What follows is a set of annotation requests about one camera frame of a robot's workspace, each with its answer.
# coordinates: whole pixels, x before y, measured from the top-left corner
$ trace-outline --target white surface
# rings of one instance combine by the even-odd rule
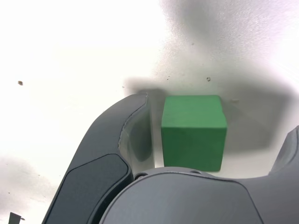
[[[217,94],[229,129],[216,175],[266,175],[299,124],[298,11],[294,0],[2,1],[0,223],[11,211],[41,223],[90,124],[144,90],[157,166],[163,96]]]

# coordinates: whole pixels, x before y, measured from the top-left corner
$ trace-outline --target green cube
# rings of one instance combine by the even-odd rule
[[[164,165],[219,171],[226,132],[218,96],[167,97],[161,127]]]

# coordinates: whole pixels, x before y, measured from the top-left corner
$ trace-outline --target screw hole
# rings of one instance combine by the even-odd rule
[[[140,179],[140,178],[142,178],[142,177],[144,177],[146,175],[147,175],[146,173],[138,173],[138,174],[136,174],[134,180],[138,180],[138,179]]]

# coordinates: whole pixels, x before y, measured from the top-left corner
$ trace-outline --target green foam block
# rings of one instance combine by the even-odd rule
[[[164,165],[219,171],[226,132],[218,96],[167,97],[161,127]]]

